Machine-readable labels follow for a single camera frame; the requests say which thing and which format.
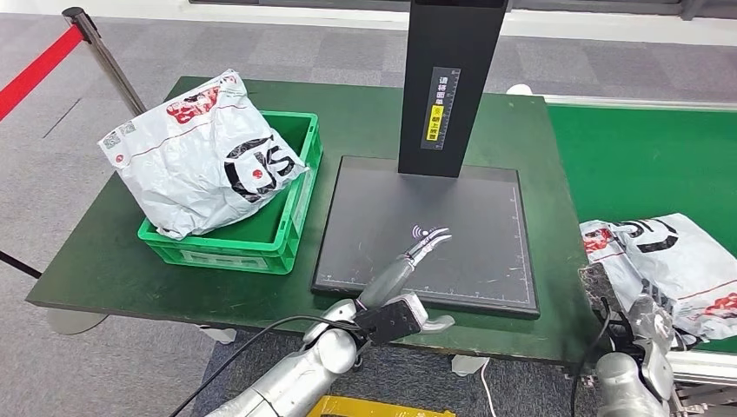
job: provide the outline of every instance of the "red graphic on bag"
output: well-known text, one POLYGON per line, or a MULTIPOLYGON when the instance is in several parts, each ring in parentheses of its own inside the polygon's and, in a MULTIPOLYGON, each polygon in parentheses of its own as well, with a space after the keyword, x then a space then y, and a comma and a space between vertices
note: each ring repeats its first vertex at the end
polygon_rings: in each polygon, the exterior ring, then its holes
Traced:
POLYGON ((714 304, 704 310, 704 314, 722 319, 737 318, 737 293, 729 293, 724 298, 717 298, 714 304))
POLYGON ((586 249, 587 254, 590 254, 604 249, 613 239, 612 232, 608 228, 599 228, 583 236, 583 248, 586 249))
POLYGON ((186 97, 179 103, 172 103, 166 108, 166 112, 173 116, 179 124, 185 124, 193 117, 204 115, 217 103, 217 93, 220 86, 216 85, 193 96, 186 97))

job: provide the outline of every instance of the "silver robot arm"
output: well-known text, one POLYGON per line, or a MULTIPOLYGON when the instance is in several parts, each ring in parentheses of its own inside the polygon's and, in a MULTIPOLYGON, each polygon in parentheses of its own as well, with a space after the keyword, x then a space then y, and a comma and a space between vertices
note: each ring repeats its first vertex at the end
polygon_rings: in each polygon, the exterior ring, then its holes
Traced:
POLYGON ((634 336, 636 355, 613 352, 596 363, 604 406, 599 417, 668 417, 673 392, 673 369, 666 359, 674 338, 671 314, 649 294, 635 300, 626 314, 634 336))
MULTIPOLYGON (((417 264, 436 245, 451 238, 446 228, 438 229, 389 264, 363 290, 357 300, 341 300, 322 317, 349 321, 363 310, 392 302, 407 303, 422 333, 439 333, 455 321, 444 315, 428 319, 422 303, 413 293, 399 295, 417 264)), ((362 348, 347 331, 320 323, 302 337, 304 346, 279 361, 251 387, 208 414, 209 417, 303 417, 325 395, 333 382, 356 363, 362 348)))

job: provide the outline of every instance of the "table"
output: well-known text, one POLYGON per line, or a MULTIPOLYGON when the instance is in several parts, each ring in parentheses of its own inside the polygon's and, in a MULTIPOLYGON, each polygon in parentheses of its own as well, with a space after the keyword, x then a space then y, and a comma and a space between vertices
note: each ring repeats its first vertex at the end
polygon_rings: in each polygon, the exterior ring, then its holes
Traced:
MULTIPOLYGON (((681 212, 737 255, 737 105, 547 97, 579 219, 681 212)), ((737 337, 699 350, 737 353, 737 337)))
MULTIPOLYGON (((170 96, 205 79, 183 77, 170 96)), ((143 214, 113 175, 27 300, 66 308, 221 327, 264 327, 292 314, 320 314, 335 298, 313 295, 314 272, 341 155, 396 157, 402 90, 248 81, 259 109, 313 112, 325 153, 290 275, 257 275, 164 264, 136 237, 143 214)), ((451 354, 575 362, 596 334, 577 269, 587 263, 578 219, 541 97, 486 94, 468 146, 469 165, 518 169, 541 318, 452 314, 443 334, 399 344, 451 354)), ((300 331, 307 323, 285 326, 300 331)))

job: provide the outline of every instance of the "white wall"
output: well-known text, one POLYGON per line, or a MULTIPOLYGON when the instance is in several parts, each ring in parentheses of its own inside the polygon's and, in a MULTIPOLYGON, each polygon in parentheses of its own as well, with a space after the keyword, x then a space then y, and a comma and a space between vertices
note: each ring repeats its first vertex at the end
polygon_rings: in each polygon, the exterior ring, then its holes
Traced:
MULTIPOLYGON (((405 30, 408 14, 372 10, 326 10, 190 4, 187 0, 0 0, 0 12, 58 14, 81 6, 95 16, 238 23, 307 24, 405 30)), ((501 33, 629 42, 737 46, 737 21, 678 17, 514 10, 501 33)))

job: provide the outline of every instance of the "yellow label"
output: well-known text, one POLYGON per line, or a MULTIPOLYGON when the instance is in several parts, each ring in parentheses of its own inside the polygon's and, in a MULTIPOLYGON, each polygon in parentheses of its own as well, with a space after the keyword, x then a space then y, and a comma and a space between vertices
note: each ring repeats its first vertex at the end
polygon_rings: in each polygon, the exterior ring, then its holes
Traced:
POLYGON ((442 120, 442 109, 443 106, 433 105, 430 108, 430 121, 428 123, 428 137, 429 141, 437 141, 438 132, 440 131, 440 122, 442 120))

